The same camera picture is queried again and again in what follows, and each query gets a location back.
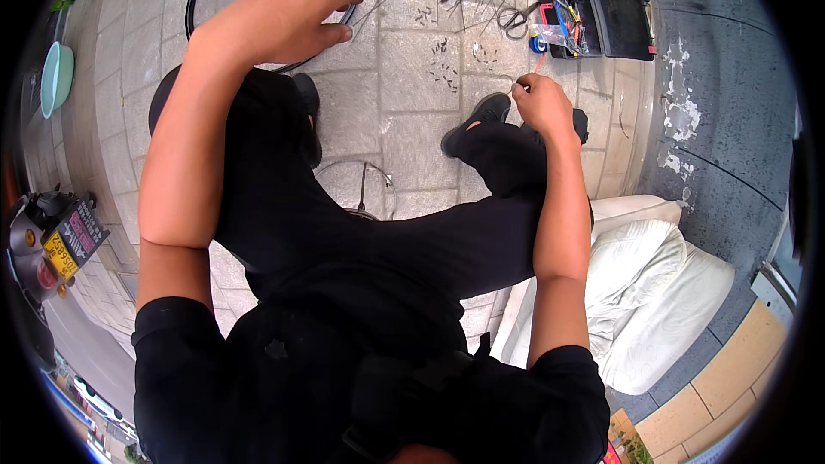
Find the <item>toolbox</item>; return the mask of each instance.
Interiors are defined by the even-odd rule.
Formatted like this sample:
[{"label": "toolbox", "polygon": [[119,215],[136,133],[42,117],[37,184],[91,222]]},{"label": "toolbox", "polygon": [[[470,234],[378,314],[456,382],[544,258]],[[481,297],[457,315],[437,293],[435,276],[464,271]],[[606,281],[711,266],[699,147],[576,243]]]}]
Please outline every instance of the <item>toolbox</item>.
[{"label": "toolbox", "polygon": [[[559,25],[558,2],[538,0],[541,21]],[[650,0],[565,0],[575,7],[580,17],[580,46],[587,51],[571,52],[561,45],[550,45],[551,57],[623,57],[652,61],[656,54],[654,40],[650,36],[650,23],[646,7]]]}]

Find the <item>black pants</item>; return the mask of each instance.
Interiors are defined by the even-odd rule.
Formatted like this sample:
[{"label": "black pants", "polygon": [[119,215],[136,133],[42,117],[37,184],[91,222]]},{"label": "black pants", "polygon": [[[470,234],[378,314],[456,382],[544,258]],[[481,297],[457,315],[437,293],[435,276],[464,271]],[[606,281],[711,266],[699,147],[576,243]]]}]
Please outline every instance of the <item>black pants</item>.
[{"label": "black pants", "polygon": [[[177,71],[155,93],[150,131]],[[229,110],[214,239],[246,265],[259,299],[328,262],[381,268],[451,299],[534,274],[547,164],[544,148],[518,127],[484,122],[459,144],[460,159],[479,171],[491,197],[391,222],[355,217],[327,195],[301,155],[307,136],[311,127],[292,79],[252,70]]]}]

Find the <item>blue tape roll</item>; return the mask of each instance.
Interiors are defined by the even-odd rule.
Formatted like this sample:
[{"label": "blue tape roll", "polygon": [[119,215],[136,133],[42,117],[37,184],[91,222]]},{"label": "blue tape roll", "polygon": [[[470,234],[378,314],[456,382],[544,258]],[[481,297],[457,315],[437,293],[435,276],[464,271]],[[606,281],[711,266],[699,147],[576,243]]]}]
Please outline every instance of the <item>blue tape roll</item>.
[{"label": "blue tape roll", "polygon": [[547,52],[547,44],[543,43],[538,36],[530,37],[530,50],[536,54],[544,54]]}]

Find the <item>hand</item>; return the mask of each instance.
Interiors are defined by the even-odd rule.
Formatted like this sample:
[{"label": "hand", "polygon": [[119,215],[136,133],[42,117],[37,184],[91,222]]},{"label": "hand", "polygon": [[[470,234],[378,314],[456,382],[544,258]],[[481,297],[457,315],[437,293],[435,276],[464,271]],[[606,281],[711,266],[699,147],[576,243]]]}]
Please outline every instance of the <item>hand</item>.
[{"label": "hand", "polygon": [[352,38],[352,29],[322,24],[334,11],[363,0],[235,0],[192,34],[232,51],[249,67],[295,63]]},{"label": "hand", "polygon": [[512,94],[521,118],[538,131],[545,142],[568,140],[571,134],[578,139],[572,126],[572,104],[559,83],[547,76],[527,74],[518,78]]}]

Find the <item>green plastic basin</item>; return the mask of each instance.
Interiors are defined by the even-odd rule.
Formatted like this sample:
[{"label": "green plastic basin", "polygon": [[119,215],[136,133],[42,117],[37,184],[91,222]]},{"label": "green plastic basin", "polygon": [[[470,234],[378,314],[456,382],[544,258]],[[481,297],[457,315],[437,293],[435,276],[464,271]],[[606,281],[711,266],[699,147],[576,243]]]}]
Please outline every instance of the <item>green plastic basin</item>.
[{"label": "green plastic basin", "polygon": [[52,43],[40,78],[40,109],[47,119],[68,97],[73,76],[74,52],[60,42]]}]

